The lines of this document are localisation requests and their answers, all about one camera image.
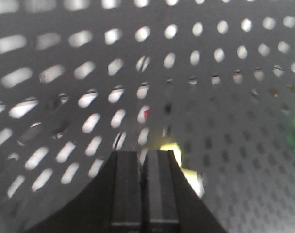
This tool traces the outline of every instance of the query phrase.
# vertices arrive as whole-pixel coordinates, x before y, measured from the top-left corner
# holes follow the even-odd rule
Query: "gray surface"
[[[30,1],[38,12],[27,11],[27,1],[17,2],[18,11],[0,14],[0,38],[21,34],[27,39],[23,48],[0,54],[0,101],[6,106],[0,113],[0,131],[13,131],[0,146],[0,209],[11,232],[37,223],[80,192],[90,181],[88,171],[94,160],[109,156],[119,132],[127,133],[123,150],[140,152],[139,133],[149,127],[147,146],[156,148],[166,140],[179,143],[184,166],[203,175],[204,201],[230,233],[295,233],[295,154],[287,142],[295,119],[295,90],[287,88],[289,84],[295,87],[291,71],[295,26],[282,23],[286,16],[295,18],[295,0],[206,0],[203,4],[180,0],[174,6],[151,0],[143,8],[129,0],[114,9],[103,9],[101,1],[91,0],[88,8],[78,11],[66,10],[63,1],[56,1],[55,8],[50,5],[54,1]],[[263,27],[266,17],[276,21],[274,29]],[[249,32],[241,29],[245,18],[252,21]],[[225,34],[217,30],[221,20],[228,23]],[[196,22],[203,25],[199,37],[192,34]],[[164,32],[170,24],[176,24],[178,30],[174,38],[166,39]],[[142,26],[150,27],[150,37],[137,42],[135,32]],[[122,37],[106,45],[104,33],[112,28],[119,28]],[[90,30],[93,40],[71,47],[68,38],[81,30]],[[61,36],[60,43],[38,51],[37,37],[51,32]],[[288,53],[277,49],[280,41],[290,46]],[[267,56],[258,52],[262,43],[270,48]],[[240,45],[248,50],[244,60],[237,56]],[[214,59],[217,48],[225,54],[220,63]],[[195,66],[190,64],[194,50],[200,51]],[[167,69],[164,59],[171,52],[176,59]],[[136,63],[144,55],[150,57],[150,63],[144,72],[138,72]],[[107,66],[116,58],[123,59],[124,65],[110,76]],[[75,79],[74,70],[86,61],[93,61],[96,69],[83,80]],[[49,84],[40,83],[40,73],[56,64],[64,66],[63,75]],[[280,77],[273,73],[275,65],[284,71]],[[29,67],[32,77],[5,88],[3,76],[22,67]],[[262,81],[254,77],[257,69],[264,73]],[[237,70],[243,75],[240,84],[233,80]],[[212,85],[211,77],[216,75],[220,84]],[[189,85],[190,78],[197,79],[196,86]],[[149,91],[140,100],[136,92],[143,82],[149,82]],[[123,86],[124,93],[117,103],[110,104],[108,95],[117,85]],[[78,99],[92,88],[98,96],[88,108],[80,108]],[[69,100],[57,110],[49,110],[61,93]],[[28,97],[36,97],[38,105],[20,119],[11,118],[9,110]],[[148,121],[140,124],[137,115],[144,105],[151,112]],[[113,129],[110,122],[119,109],[126,115]],[[82,125],[93,113],[99,113],[101,119],[91,133],[83,133]],[[19,145],[17,140],[36,122],[43,124],[43,130],[25,146]],[[63,125],[69,125],[63,137],[52,139]],[[168,126],[171,137],[162,139],[163,128]],[[102,136],[102,143],[95,155],[86,156],[85,149],[95,136]],[[64,163],[56,162],[56,154],[68,141],[76,148]],[[26,161],[42,146],[49,149],[48,154],[35,169],[26,170]],[[19,154],[16,162],[7,160],[13,152]],[[73,162],[80,164],[78,171],[70,184],[61,184]],[[51,168],[53,175],[42,189],[33,192],[32,184],[46,168]],[[9,199],[7,190],[18,175],[26,180]]]

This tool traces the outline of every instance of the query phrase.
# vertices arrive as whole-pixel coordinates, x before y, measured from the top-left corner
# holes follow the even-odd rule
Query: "yellow object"
[[[175,155],[176,161],[179,167],[182,166],[182,151],[177,143],[169,143],[161,145],[161,150],[173,150],[173,154]]]
[[[177,164],[179,167],[182,166],[182,151],[177,143],[169,143],[161,145],[160,150],[173,150],[174,156],[176,158]],[[186,180],[194,190],[194,192],[199,196],[202,197],[205,190],[203,187],[203,180],[200,175],[196,171],[187,170],[181,168]]]

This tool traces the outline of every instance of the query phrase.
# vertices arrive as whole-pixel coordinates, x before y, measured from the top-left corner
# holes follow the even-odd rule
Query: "red object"
[[[143,112],[143,114],[144,114],[144,120],[147,120],[148,115],[149,115],[149,109],[148,109],[148,110],[145,110],[145,111]]]

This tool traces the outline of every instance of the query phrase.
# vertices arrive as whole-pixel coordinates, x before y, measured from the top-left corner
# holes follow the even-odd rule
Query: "black plastic part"
[[[170,150],[167,154],[179,213],[180,232],[227,233],[192,190],[176,162],[173,151]]]
[[[26,233],[109,233],[117,152],[68,205]]]
[[[143,168],[147,233],[179,233],[179,219],[166,151],[149,151]]]
[[[138,233],[142,222],[140,167],[136,152],[117,157],[111,233]]]

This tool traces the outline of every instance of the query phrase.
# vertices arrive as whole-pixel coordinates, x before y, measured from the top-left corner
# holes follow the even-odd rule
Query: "metal mesh wall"
[[[294,135],[295,0],[0,0],[0,233],[166,141],[228,232],[295,233]]]

